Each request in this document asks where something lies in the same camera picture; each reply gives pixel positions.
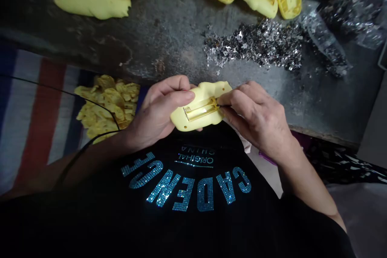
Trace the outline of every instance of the black wire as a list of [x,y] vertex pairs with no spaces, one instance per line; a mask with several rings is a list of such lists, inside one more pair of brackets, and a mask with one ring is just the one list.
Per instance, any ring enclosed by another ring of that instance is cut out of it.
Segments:
[[89,142],[87,142],[85,144],[85,146],[82,147],[81,150],[79,150],[77,152],[77,154],[74,156],[74,158],[69,162],[69,164],[67,164],[67,166],[65,167],[65,169],[62,171],[62,173],[60,174],[55,186],[54,186],[54,190],[59,190],[62,185],[63,185],[63,182],[65,181],[65,178],[67,176],[67,174],[69,173],[70,169],[73,167],[73,165],[75,164],[75,162],[77,161],[77,159],[86,151],[86,149],[96,140],[98,139],[99,137],[101,136],[104,136],[106,134],[110,134],[110,133],[116,133],[116,132],[119,132],[120,130],[116,130],[116,131],[111,131],[111,132],[105,132],[105,133],[102,133],[96,137],[94,137],[93,139],[91,139]]
[[73,167],[73,165],[74,165],[75,162],[78,160],[78,158],[86,151],[86,149],[87,149],[87,148],[88,148],[88,147],[89,147],[96,139],[98,139],[99,137],[104,136],[104,135],[106,135],[106,134],[117,133],[117,132],[121,131],[121,129],[120,129],[120,127],[119,127],[119,125],[118,125],[118,123],[117,123],[117,120],[116,120],[116,118],[114,117],[113,113],[110,112],[110,111],[109,111],[108,109],[106,109],[105,107],[103,107],[103,106],[101,106],[101,105],[99,105],[99,104],[97,104],[97,103],[95,103],[95,102],[93,102],[93,101],[91,101],[91,100],[89,100],[89,99],[86,99],[86,98],[84,98],[84,97],[81,97],[81,96],[79,96],[79,95],[77,95],[77,94],[73,94],[73,93],[69,93],[69,92],[67,92],[67,91],[63,91],[63,90],[61,90],[61,89],[58,89],[58,88],[55,88],[55,87],[52,87],[52,86],[49,86],[49,85],[41,84],[41,83],[38,83],[38,82],[30,81],[30,80],[23,79],[23,78],[19,78],[19,77],[14,77],[14,76],[10,76],[10,75],[4,75],[4,74],[1,74],[1,73],[0,73],[0,77],[8,77],[8,78],[11,78],[11,79],[17,79],[17,80],[25,81],[25,82],[28,82],[28,83],[33,83],[33,84],[35,84],[35,85],[40,85],[40,86],[42,86],[42,87],[47,87],[47,88],[49,88],[49,89],[53,89],[53,90],[56,90],[56,91],[59,91],[59,92],[65,93],[65,94],[69,94],[69,95],[72,95],[72,96],[74,96],[74,97],[82,98],[82,99],[84,99],[85,101],[89,101],[89,102],[91,102],[91,103],[93,103],[93,104],[95,104],[95,105],[97,105],[97,106],[99,106],[99,107],[105,109],[106,111],[108,111],[108,112],[112,115],[113,120],[114,120],[114,122],[115,122],[116,125],[117,125],[118,130],[116,130],[116,131],[111,131],[111,132],[105,132],[105,133],[103,133],[103,134],[100,134],[100,135],[94,137],[94,138],[91,139],[89,142],[87,142],[87,143],[85,144],[85,146],[83,146],[83,147],[81,148],[81,150],[79,150],[79,151],[77,152],[77,154],[73,157],[73,159],[69,162],[69,164],[67,164],[67,166],[65,167],[65,169],[64,169],[64,170],[62,171],[62,173],[60,174],[60,176],[59,176],[59,178],[58,178],[58,180],[57,180],[57,182],[56,182],[56,184],[55,184],[55,186],[54,186],[54,190],[55,190],[55,189],[58,190],[58,189],[60,189],[60,188],[62,187],[63,181],[65,180],[65,178],[66,178],[67,174],[69,173],[70,169]]
[[67,92],[67,91],[63,91],[63,90],[61,90],[61,89],[52,87],[52,86],[50,86],[50,85],[45,85],[45,84],[38,83],[38,82],[35,82],[35,81],[30,81],[30,80],[27,80],[27,79],[22,79],[22,78],[10,76],[10,75],[4,75],[4,74],[1,74],[1,73],[0,73],[0,77],[8,77],[8,78],[11,78],[11,79],[17,79],[17,80],[25,81],[25,82],[28,82],[28,83],[33,83],[33,84],[35,84],[35,85],[39,85],[39,86],[42,86],[42,87],[47,87],[47,88],[49,88],[49,89],[53,89],[53,90],[55,90],[55,91],[59,91],[59,92],[62,92],[62,93],[68,94],[68,95],[72,95],[72,96],[74,96],[74,97],[82,98],[82,99],[84,99],[85,101],[89,101],[89,102],[91,102],[91,103],[93,103],[93,104],[95,104],[95,105],[97,105],[97,106],[99,106],[99,107],[105,109],[106,111],[108,111],[108,112],[110,113],[110,115],[112,115],[113,120],[114,120],[114,123],[116,123],[116,126],[117,126],[118,130],[120,130],[120,126],[118,125],[117,120],[116,120],[116,118],[114,117],[114,114],[113,114],[112,112],[110,112],[108,109],[106,109],[105,107],[99,105],[98,103],[96,103],[96,102],[94,102],[94,101],[91,101],[91,100],[89,100],[89,99],[86,99],[86,98],[84,98],[84,97],[82,97],[82,96],[80,96],[80,95],[73,94],[73,93],[70,93],[70,92]]

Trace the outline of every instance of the black patterned fabric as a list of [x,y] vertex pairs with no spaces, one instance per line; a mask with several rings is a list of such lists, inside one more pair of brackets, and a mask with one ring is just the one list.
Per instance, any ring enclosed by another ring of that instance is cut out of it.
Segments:
[[361,161],[352,150],[337,144],[314,139],[306,156],[324,184],[387,184],[387,169]]

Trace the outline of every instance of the worn table surface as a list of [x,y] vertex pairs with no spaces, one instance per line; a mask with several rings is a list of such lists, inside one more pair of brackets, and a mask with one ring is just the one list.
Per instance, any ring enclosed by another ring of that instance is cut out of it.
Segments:
[[285,106],[293,129],[341,144],[360,143],[381,83],[378,51],[352,42],[343,47],[354,67],[342,80],[308,55],[298,72],[236,60],[217,76],[218,67],[206,66],[201,33],[208,23],[219,35],[255,23],[257,14],[242,0],[132,0],[129,17],[106,21],[68,14],[52,0],[1,2],[0,36],[20,48],[140,83],[175,74],[233,87],[252,79]]

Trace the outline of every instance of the plastic bag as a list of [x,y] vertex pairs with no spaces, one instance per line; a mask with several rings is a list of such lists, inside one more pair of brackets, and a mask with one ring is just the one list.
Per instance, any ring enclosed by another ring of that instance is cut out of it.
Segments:
[[330,0],[320,11],[334,30],[356,38],[357,44],[377,49],[385,39],[387,0]]
[[321,53],[327,71],[335,77],[344,77],[352,68],[344,49],[317,13],[318,2],[304,2],[298,21],[310,43]]

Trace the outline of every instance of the striped cloth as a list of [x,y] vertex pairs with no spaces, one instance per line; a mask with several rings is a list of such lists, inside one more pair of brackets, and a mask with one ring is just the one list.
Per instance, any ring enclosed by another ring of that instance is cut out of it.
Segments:
[[[0,46],[0,73],[74,92],[92,86],[94,74],[42,56]],[[87,143],[75,118],[81,98],[0,77],[0,195],[44,166]]]

